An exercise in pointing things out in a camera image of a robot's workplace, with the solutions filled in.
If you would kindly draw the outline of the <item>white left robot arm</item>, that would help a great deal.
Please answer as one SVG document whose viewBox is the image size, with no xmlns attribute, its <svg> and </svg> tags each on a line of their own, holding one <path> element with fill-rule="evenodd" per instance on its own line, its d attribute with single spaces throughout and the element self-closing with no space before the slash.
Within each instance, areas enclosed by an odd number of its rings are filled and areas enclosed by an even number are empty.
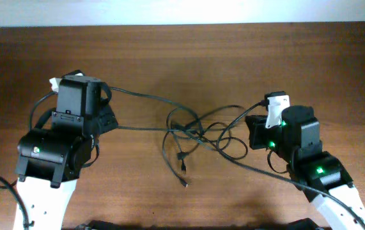
<svg viewBox="0 0 365 230">
<path fill-rule="evenodd" d="M 118 127 L 110 87 L 81 73 L 52 78 L 57 105 L 29 128 L 17 146 L 14 229 L 61 229 L 81 170 L 98 138 Z"/>
</svg>

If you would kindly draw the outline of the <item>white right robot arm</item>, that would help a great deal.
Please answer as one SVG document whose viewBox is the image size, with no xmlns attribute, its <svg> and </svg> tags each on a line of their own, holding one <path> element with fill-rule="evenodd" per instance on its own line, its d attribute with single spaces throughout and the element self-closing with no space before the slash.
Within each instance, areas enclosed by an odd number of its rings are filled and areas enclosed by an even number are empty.
<svg viewBox="0 0 365 230">
<path fill-rule="evenodd" d="M 276 125 L 267 116 L 246 116 L 251 149 L 267 148 L 286 163 L 297 188 L 332 229 L 365 229 L 365 207 L 343 164 L 323 150 L 312 107 L 284 109 Z"/>
</svg>

